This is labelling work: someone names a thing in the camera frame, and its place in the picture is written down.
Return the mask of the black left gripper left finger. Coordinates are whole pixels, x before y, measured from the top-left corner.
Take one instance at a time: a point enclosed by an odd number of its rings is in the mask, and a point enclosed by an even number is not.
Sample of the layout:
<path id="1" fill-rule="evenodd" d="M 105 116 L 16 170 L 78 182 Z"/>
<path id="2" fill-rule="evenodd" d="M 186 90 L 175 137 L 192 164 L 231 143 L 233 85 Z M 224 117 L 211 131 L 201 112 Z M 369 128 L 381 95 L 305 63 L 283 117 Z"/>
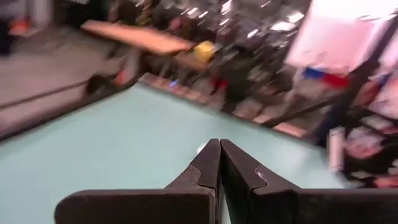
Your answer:
<path id="1" fill-rule="evenodd" d="M 210 139 L 163 189 L 82 190 L 55 208 L 56 224 L 219 224 L 221 144 Z"/>

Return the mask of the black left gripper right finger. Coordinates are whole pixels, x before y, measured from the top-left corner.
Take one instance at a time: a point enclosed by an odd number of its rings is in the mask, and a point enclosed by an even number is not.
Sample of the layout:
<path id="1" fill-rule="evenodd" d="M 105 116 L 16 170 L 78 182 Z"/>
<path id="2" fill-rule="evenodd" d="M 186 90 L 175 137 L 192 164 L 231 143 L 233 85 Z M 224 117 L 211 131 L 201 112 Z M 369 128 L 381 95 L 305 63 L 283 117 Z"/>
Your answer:
<path id="1" fill-rule="evenodd" d="M 231 224 L 398 224 L 398 189 L 302 189 L 221 140 Z"/>

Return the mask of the green table mat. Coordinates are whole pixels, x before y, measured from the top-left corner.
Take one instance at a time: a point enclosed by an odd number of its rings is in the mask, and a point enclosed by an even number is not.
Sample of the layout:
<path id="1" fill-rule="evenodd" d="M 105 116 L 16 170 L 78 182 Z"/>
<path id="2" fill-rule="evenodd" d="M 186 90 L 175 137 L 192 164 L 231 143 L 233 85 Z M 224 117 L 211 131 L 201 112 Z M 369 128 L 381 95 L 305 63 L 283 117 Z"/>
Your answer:
<path id="1" fill-rule="evenodd" d="M 165 187 L 211 138 L 303 188 L 340 188 L 320 150 L 141 86 L 0 144 L 0 224 L 53 224 L 85 189 Z"/>

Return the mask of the blue red banner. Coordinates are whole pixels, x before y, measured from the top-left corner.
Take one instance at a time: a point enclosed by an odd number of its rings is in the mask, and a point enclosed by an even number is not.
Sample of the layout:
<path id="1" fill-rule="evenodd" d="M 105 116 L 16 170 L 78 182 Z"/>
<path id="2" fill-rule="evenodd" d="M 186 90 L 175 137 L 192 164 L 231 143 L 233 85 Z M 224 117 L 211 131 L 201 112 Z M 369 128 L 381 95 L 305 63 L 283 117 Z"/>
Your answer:
<path id="1" fill-rule="evenodd" d="M 333 89 L 343 89 L 349 84 L 349 79 L 337 73 L 327 73 L 317 68 L 305 67 L 303 71 L 305 79 L 316 80 Z"/>

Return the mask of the small orange object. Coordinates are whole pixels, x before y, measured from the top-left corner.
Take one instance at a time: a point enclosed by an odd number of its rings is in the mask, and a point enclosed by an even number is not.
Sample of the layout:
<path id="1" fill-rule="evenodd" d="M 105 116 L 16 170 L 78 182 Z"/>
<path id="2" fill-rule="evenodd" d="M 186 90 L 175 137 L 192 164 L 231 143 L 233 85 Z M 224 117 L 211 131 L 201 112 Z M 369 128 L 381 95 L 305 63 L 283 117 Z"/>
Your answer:
<path id="1" fill-rule="evenodd" d="M 116 74 L 116 78 L 113 80 L 113 83 L 116 86 L 124 85 L 129 81 L 129 72 L 127 69 L 122 69 Z"/>

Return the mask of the yellow box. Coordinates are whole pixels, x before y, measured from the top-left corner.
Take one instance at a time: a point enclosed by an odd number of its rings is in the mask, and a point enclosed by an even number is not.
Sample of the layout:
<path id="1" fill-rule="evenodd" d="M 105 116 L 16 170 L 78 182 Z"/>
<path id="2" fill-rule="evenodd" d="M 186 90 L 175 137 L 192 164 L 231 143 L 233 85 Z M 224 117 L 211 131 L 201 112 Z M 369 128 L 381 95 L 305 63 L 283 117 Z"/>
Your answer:
<path id="1" fill-rule="evenodd" d="M 213 42 L 206 40 L 193 48 L 193 54 L 199 61 L 207 62 L 213 58 L 217 50 L 218 48 Z"/>

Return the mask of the wooden table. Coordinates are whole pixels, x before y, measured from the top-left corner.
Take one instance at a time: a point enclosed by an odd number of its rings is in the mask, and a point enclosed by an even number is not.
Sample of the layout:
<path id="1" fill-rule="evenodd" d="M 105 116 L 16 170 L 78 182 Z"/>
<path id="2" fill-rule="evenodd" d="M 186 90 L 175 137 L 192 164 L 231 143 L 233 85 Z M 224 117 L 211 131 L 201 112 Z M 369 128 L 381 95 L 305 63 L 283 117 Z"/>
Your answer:
<path id="1" fill-rule="evenodd" d="M 81 28 L 157 55 L 186 51 L 194 46 L 193 42 L 150 27 L 88 20 L 81 25 Z"/>

